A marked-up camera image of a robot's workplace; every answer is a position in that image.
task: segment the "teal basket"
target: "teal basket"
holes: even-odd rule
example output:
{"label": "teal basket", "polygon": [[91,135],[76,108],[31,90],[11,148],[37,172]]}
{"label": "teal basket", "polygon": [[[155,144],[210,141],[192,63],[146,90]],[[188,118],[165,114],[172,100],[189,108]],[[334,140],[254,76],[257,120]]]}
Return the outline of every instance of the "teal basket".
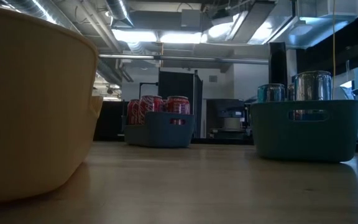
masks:
{"label": "teal basket", "polygon": [[322,162],[354,157],[358,100],[256,103],[250,112],[261,157]]}

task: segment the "black cabinet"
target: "black cabinet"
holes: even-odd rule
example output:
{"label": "black cabinet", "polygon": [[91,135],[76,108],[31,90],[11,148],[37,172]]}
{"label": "black cabinet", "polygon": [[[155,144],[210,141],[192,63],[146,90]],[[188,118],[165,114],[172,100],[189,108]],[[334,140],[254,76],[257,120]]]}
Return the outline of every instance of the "black cabinet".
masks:
{"label": "black cabinet", "polygon": [[201,106],[203,100],[203,81],[194,73],[164,72],[158,74],[158,95],[163,99],[168,96],[185,96],[190,102],[190,111],[195,116],[194,138],[201,134]]}

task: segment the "metal canister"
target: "metal canister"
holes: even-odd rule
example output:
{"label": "metal canister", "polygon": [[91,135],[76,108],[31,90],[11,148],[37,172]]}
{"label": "metal canister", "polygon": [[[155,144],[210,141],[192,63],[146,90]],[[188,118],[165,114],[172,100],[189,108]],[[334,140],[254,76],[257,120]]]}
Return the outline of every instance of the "metal canister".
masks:
{"label": "metal canister", "polygon": [[295,100],[295,85],[293,83],[287,87],[287,98],[289,101]]}
{"label": "metal canister", "polygon": [[295,100],[331,100],[331,74],[325,71],[303,72],[295,77]]}
{"label": "metal canister", "polygon": [[285,87],[283,84],[271,83],[258,87],[258,103],[285,101]]}

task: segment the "basket handle hole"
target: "basket handle hole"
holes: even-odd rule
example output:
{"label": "basket handle hole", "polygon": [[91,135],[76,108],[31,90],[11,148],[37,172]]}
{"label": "basket handle hole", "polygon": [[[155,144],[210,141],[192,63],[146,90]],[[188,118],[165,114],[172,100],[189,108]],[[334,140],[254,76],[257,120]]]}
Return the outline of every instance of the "basket handle hole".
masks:
{"label": "basket handle hole", "polygon": [[326,110],[293,110],[288,112],[291,121],[326,121],[329,118]]}
{"label": "basket handle hole", "polygon": [[184,125],[185,123],[186,123],[186,121],[184,119],[172,118],[170,120],[170,124]]}

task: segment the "table surface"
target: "table surface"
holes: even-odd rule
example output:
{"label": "table surface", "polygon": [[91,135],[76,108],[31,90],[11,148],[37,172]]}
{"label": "table surface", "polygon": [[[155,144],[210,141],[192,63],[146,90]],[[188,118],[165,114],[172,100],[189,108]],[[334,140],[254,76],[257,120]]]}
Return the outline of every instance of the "table surface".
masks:
{"label": "table surface", "polygon": [[253,146],[97,142],[59,189],[0,204],[0,223],[358,223],[358,155],[280,162]]}

